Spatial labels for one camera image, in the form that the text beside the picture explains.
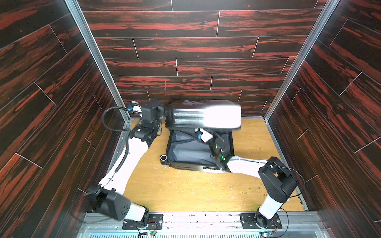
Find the black white space suitcase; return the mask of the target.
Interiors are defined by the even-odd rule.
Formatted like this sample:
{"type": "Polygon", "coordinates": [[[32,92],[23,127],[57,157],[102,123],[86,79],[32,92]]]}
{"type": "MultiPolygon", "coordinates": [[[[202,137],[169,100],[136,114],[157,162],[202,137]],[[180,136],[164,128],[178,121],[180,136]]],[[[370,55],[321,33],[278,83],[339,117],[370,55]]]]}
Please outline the black white space suitcase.
{"type": "Polygon", "coordinates": [[[232,132],[242,108],[228,100],[178,100],[165,110],[170,132],[160,163],[178,170],[224,173],[234,156],[232,132]]]}

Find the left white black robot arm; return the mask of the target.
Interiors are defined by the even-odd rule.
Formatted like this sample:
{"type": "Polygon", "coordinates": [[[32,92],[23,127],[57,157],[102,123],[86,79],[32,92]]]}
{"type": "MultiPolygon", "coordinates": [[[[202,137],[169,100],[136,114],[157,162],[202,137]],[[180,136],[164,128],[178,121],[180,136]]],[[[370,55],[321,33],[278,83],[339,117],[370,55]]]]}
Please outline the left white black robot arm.
{"type": "Polygon", "coordinates": [[[139,114],[140,119],[134,128],[110,128],[126,133],[125,147],[106,176],[98,185],[90,186],[85,196],[95,212],[117,221],[130,221],[142,229],[149,223],[149,209],[131,202],[123,194],[138,162],[162,131],[161,118],[165,107],[160,101],[151,99],[142,105],[132,102],[126,108],[117,107],[117,110],[139,114]]]}

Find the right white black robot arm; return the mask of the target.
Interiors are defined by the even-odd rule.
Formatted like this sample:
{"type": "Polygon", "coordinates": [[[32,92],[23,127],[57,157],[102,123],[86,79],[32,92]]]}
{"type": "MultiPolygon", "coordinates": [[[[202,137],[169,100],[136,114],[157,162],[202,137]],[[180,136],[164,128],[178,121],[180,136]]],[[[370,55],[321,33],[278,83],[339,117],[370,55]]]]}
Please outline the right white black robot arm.
{"type": "Polygon", "coordinates": [[[269,228],[277,211],[287,202],[298,186],[292,170],[277,157],[270,157],[268,160],[252,160],[235,156],[229,152],[225,140],[220,136],[202,141],[208,144],[212,157],[221,170],[261,180],[267,196],[256,211],[255,223],[262,229],[269,228]]]}

